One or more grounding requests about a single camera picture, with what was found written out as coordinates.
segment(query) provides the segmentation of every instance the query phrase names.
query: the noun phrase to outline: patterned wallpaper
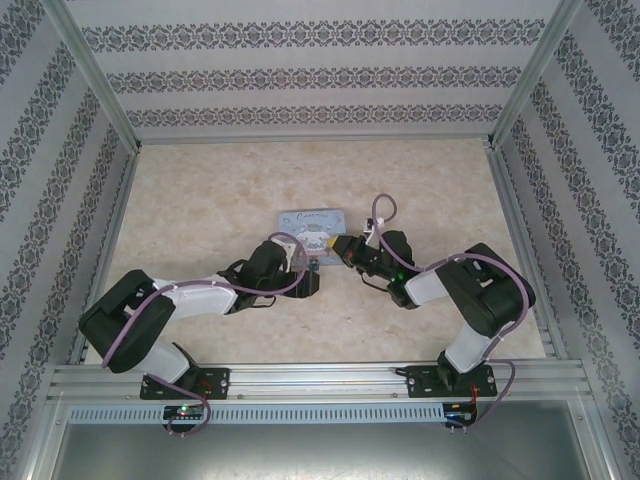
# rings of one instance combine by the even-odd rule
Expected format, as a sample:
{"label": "patterned wallpaper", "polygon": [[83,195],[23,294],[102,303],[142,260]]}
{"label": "patterned wallpaper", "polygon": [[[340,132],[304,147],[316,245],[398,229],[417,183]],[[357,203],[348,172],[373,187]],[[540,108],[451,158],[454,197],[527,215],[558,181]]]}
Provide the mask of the patterned wallpaper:
{"label": "patterned wallpaper", "polygon": [[129,155],[42,6],[0,11],[4,480],[29,444],[47,367],[67,360]]}
{"label": "patterned wallpaper", "polygon": [[640,478],[640,13],[585,2],[502,146],[622,478]]}
{"label": "patterned wallpaper", "polygon": [[491,131],[557,0],[76,0],[143,140]]}

